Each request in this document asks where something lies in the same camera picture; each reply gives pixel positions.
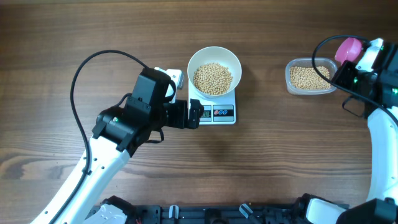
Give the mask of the pink plastic measuring scoop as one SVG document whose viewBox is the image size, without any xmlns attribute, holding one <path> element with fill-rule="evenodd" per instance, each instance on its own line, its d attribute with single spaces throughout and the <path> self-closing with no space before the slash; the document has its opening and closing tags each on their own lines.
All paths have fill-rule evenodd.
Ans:
<svg viewBox="0 0 398 224">
<path fill-rule="evenodd" d="M 346 61 L 358 62 L 362 48 L 363 43 L 359 39 L 349 37 L 338 47 L 334 59 L 340 64 Z"/>
</svg>

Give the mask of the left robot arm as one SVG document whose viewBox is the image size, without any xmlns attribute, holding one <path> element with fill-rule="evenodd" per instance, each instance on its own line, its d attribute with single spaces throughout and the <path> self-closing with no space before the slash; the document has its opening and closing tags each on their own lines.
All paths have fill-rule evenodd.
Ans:
<svg viewBox="0 0 398 224">
<path fill-rule="evenodd" d="M 111 179 L 164 126 L 196 129 L 204 107 L 199 100 L 167 95 L 175 82 L 166 73 L 145 68 L 124 107 L 102 111 L 84 153 L 60 190 L 34 223 L 83 223 Z"/>
</svg>

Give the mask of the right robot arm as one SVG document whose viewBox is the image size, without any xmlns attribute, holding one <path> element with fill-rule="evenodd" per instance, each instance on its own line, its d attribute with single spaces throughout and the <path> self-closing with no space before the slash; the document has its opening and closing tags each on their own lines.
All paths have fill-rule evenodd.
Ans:
<svg viewBox="0 0 398 224">
<path fill-rule="evenodd" d="M 343 207 L 304 194 L 290 223 L 397 223 L 397 44 L 343 35 L 335 60 L 341 66 L 330 85 L 364 103 L 372 145 L 371 185 L 366 202 Z"/>
</svg>

